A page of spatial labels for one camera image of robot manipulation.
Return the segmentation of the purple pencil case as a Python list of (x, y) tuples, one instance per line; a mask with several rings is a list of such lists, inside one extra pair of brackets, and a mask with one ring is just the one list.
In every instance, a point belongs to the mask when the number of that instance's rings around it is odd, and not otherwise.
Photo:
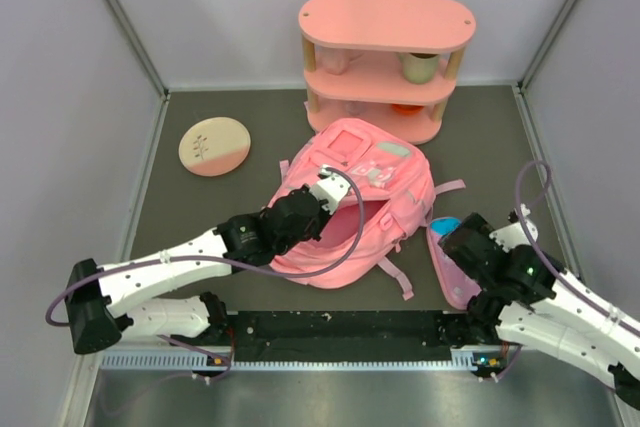
[(449, 305), (464, 311), (472, 297), (480, 292), (480, 287), (468, 277), (443, 251), (438, 242), (451, 233), (460, 221), (454, 217), (430, 220), (426, 227), (426, 240), (434, 270)]

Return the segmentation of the pink student backpack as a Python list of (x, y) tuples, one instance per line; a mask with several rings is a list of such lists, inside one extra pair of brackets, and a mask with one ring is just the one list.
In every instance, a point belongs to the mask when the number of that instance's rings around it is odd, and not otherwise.
[(291, 161), (280, 164), (279, 200), (331, 166), (357, 185), (339, 204), (318, 241), (296, 245), (271, 267), (290, 280), (322, 289), (345, 287), (380, 267), (400, 285), (413, 287), (387, 259), (406, 238), (426, 226), (436, 197), (464, 188), (462, 180), (436, 185), (425, 155), (415, 146), (359, 118), (336, 120), (314, 135)]

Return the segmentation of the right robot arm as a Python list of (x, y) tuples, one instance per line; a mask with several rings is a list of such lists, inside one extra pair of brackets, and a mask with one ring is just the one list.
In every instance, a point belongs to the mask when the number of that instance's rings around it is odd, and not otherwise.
[(542, 352), (638, 408), (638, 321), (542, 251), (527, 214), (509, 220), (495, 229), (472, 213), (432, 232), (442, 288), (463, 312), (447, 336), (457, 344), (504, 342)]

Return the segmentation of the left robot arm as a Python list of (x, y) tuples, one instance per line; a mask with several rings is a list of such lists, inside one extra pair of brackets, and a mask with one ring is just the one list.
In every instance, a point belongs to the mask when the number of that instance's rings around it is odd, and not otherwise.
[(317, 183), (290, 191), (258, 212), (229, 218), (181, 245), (128, 264), (76, 263), (64, 299), (73, 350), (85, 355), (119, 342), (133, 323), (125, 315), (143, 302), (188, 284), (233, 273), (237, 262), (262, 267), (298, 243), (318, 240), (341, 196)]

